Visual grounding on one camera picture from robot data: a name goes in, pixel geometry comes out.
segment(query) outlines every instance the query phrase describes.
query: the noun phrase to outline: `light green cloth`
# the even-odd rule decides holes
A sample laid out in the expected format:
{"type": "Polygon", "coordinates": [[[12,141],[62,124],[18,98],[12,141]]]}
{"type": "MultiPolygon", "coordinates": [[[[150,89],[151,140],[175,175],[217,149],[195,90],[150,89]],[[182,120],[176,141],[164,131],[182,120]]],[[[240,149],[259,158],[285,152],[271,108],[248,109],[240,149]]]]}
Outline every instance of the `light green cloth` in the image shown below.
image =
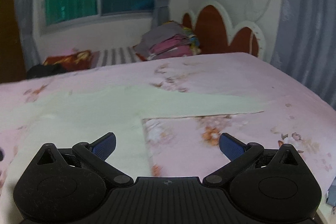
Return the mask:
{"type": "Polygon", "coordinates": [[[44,143],[69,148],[114,132],[117,148],[107,162],[136,179],[151,176],[142,119],[254,113],[263,105],[253,98],[179,93],[141,86],[114,86],[89,94],[59,93],[2,113],[6,126],[17,115],[30,121],[27,137],[9,167],[0,213],[12,210],[13,186],[44,143]]]}

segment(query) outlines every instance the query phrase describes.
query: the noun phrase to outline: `pink clothes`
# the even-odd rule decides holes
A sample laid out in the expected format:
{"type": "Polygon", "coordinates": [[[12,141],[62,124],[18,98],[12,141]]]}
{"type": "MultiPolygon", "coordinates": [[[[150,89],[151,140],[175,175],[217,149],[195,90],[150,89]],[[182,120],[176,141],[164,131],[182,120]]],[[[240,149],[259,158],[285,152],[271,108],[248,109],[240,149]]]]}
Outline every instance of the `pink clothes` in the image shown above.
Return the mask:
{"type": "Polygon", "coordinates": [[[189,44],[190,42],[184,36],[177,34],[170,39],[154,45],[150,49],[150,53],[153,56],[152,59],[192,56],[193,52],[189,44]]]}

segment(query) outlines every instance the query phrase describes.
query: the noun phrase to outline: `folded cloth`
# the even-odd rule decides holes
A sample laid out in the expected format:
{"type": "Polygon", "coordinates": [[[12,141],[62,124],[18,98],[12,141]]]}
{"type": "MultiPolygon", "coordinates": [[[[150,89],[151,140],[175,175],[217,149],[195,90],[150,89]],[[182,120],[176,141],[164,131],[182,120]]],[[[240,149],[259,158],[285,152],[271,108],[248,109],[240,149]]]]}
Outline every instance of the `folded cloth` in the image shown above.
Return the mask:
{"type": "Polygon", "coordinates": [[[142,36],[141,42],[134,47],[134,50],[144,58],[148,58],[150,56],[150,49],[154,45],[166,41],[178,34],[185,36],[181,25],[177,22],[166,23],[145,33],[142,36]]]}
{"type": "Polygon", "coordinates": [[[177,46],[169,51],[154,56],[152,60],[184,56],[193,56],[193,52],[188,45],[177,46]]]}
{"type": "Polygon", "coordinates": [[[158,55],[165,51],[171,50],[172,48],[177,47],[179,45],[189,45],[190,43],[191,42],[187,40],[184,36],[177,34],[173,36],[172,38],[167,39],[166,41],[163,41],[159,44],[154,45],[150,49],[150,53],[158,55]]]}
{"type": "Polygon", "coordinates": [[[194,34],[193,30],[183,26],[183,32],[188,37],[188,39],[194,44],[195,47],[199,47],[200,41],[198,40],[197,36],[194,34]]]}
{"type": "Polygon", "coordinates": [[[92,61],[91,51],[78,52],[67,56],[49,56],[43,65],[61,64],[67,71],[90,69],[92,61]]]}

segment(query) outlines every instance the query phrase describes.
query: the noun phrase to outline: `pink floral bedsheet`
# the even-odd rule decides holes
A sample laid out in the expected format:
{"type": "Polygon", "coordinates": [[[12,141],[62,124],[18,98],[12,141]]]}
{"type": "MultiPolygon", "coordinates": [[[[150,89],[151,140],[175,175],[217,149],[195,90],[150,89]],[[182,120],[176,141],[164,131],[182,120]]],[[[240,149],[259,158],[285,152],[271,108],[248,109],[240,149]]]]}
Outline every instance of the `pink floral bedsheet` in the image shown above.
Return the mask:
{"type": "MultiPolygon", "coordinates": [[[[254,96],[268,102],[262,113],[143,120],[153,176],[199,176],[202,180],[228,163],[218,147],[222,132],[265,148],[291,143],[324,194],[336,176],[336,112],[294,79],[243,53],[116,65],[0,85],[0,113],[59,91],[72,94],[144,84],[179,92],[254,96]]],[[[5,155],[0,162],[0,195],[6,170],[33,122],[34,115],[28,113],[14,124],[0,124],[0,149],[5,155]]],[[[336,223],[331,213],[324,217],[336,223]]]]}

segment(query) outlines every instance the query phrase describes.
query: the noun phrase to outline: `blue object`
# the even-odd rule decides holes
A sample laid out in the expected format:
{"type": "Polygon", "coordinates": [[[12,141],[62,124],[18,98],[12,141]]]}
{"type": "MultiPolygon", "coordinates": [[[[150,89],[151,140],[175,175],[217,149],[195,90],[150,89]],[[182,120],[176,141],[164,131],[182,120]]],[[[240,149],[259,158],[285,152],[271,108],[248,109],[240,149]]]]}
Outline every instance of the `blue object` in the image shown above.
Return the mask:
{"type": "Polygon", "coordinates": [[[328,190],[327,204],[332,207],[336,206],[336,178],[334,179],[328,190]]]}
{"type": "Polygon", "coordinates": [[[90,145],[91,152],[102,160],[106,160],[116,148],[116,137],[113,133],[105,135],[103,138],[90,145]]]}
{"type": "Polygon", "coordinates": [[[219,148],[222,153],[231,161],[240,157],[245,152],[244,146],[239,145],[226,134],[222,134],[219,138],[219,148]]]}

